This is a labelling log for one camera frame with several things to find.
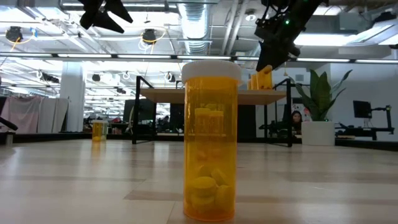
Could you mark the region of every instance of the translucent orange plastic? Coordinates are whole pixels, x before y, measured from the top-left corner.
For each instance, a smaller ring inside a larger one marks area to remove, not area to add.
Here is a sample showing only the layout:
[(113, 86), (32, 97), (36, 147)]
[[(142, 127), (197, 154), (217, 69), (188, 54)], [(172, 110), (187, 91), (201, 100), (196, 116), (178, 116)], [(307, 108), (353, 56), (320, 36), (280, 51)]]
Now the translucent orange plastic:
[(248, 80), (248, 83), (246, 85), (248, 86), (248, 90), (251, 90), (251, 79)]
[(257, 86), (257, 74), (251, 75), (251, 89), (258, 90), (259, 87)]
[(184, 213), (196, 220), (233, 218), (238, 81), (191, 78), (185, 84)]
[(93, 141), (105, 141), (108, 124), (93, 121)]

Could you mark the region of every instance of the light wood floor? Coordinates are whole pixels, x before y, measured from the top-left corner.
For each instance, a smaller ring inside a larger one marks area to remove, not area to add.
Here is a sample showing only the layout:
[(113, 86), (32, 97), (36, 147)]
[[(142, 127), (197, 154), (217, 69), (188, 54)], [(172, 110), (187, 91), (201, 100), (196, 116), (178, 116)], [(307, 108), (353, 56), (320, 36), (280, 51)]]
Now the light wood floor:
[[(183, 143), (0, 148), (0, 223), (199, 223), (182, 212)], [(242, 224), (398, 223), (398, 153), (238, 144)]]

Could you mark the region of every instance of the potted plant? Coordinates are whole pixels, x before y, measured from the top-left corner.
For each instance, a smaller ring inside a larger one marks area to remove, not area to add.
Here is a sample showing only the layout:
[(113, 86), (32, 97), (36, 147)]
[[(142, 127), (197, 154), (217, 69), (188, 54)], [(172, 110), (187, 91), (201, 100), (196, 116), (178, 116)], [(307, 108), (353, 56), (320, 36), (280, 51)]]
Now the potted plant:
[(335, 124), (326, 119), (329, 109), (335, 103), (337, 97), (345, 90), (339, 91), (334, 99), (332, 95), (337, 92), (344, 80), (352, 70), (345, 73), (340, 82), (333, 87), (328, 83), (326, 72), (319, 77), (316, 71), (311, 70), (310, 96), (304, 92), (302, 85), (296, 84), (296, 89), (303, 99), (304, 106), (311, 113), (311, 122), (302, 123), (302, 143), (312, 146), (334, 146)]

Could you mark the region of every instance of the black monitor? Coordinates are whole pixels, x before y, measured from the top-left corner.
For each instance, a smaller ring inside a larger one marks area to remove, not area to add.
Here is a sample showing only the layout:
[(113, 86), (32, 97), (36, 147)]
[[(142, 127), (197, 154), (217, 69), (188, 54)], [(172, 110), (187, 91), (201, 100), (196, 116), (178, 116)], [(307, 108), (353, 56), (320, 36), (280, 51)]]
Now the black monitor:
[(369, 102), (354, 100), (353, 103), (356, 118), (372, 118), (372, 107)]
[[(135, 104), (135, 100), (126, 100), (124, 102), (124, 112), (123, 112), (123, 121), (129, 122), (130, 113), (132, 107)], [(154, 102), (148, 99), (139, 100), (139, 113), (138, 120), (152, 120), (154, 115)]]

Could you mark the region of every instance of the shelf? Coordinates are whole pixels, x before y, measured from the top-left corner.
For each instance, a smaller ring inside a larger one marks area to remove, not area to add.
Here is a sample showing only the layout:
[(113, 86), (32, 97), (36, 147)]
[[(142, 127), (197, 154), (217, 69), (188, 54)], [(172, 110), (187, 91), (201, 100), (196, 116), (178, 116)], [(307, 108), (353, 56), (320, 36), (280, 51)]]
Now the shelf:
[[(142, 88), (140, 94), (156, 103), (184, 103), (185, 90)], [(286, 97), (285, 91), (239, 90), (239, 105), (268, 105)]]

